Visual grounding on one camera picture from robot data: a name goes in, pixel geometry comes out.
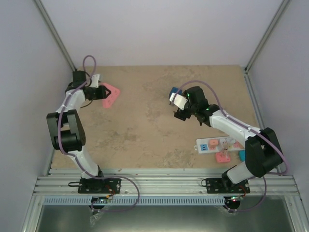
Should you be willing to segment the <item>pink power strip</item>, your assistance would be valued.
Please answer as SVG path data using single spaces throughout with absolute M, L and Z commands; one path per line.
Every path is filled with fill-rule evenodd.
M 112 107 L 116 99 L 120 95 L 120 90 L 112 85 L 109 85 L 107 83 L 102 83 L 103 86 L 105 86 L 111 93 L 107 94 L 107 98 L 102 100 L 102 106 L 105 109 L 109 109 Z

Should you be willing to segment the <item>blue cube socket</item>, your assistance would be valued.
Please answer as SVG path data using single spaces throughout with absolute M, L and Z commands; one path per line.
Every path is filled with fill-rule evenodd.
M 171 97 L 172 93 L 176 93 L 178 91 L 177 87 L 172 87 L 170 92 L 169 92 L 169 98 Z

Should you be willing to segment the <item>pink round plug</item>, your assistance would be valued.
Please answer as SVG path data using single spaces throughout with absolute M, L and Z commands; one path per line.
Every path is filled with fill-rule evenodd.
M 217 139 L 210 139 L 208 141 L 209 150 L 215 150 L 219 145 L 219 141 Z

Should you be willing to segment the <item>white power strip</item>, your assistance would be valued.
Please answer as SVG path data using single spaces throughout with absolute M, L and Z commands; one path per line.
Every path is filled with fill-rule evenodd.
M 225 136 L 196 139 L 194 149 L 198 154 L 210 154 L 220 152 L 224 149 L 227 151 L 241 151 L 244 150 L 244 147 L 234 138 Z

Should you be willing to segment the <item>cyan socket block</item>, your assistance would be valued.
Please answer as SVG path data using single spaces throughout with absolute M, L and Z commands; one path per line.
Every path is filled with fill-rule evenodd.
M 245 161 L 246 160 L 246 152 L 245 152 L 245 150 L 240 150 L 239 151 L 239 159 L 240 159 L 240 161 Z

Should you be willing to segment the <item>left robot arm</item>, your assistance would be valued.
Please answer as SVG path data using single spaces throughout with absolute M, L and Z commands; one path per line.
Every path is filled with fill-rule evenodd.
M 99 74 L 74 71 L 73 82 L 66 89 L 63 103 L 46 117 L 54 149 L 69 156 L 81 171 L 80 180 L 69 183 L 70 187 L 78 187 L 78 193 L 114 194 L 112 180 L 104 178 L 86 149 L 86 135 L 78 114 L 86 100 L 103 100 L 110 94 L 111 91 L 101 84 Z

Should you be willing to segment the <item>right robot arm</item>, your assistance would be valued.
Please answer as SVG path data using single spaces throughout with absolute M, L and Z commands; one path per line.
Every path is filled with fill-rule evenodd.
M 170 92 L 169 101 L 177 107 L 175 118 L 185 121 L 194 116 L 200 125 L 224 132 L 244 148 L 245 160 L 220 178 L 219 189 L 224 193 L 243 187 L 250 178 L 264 177 L 285 161 L 273 129 L 252 127 L 229 115 L 219 103 L 209 104 L 201 87 Z

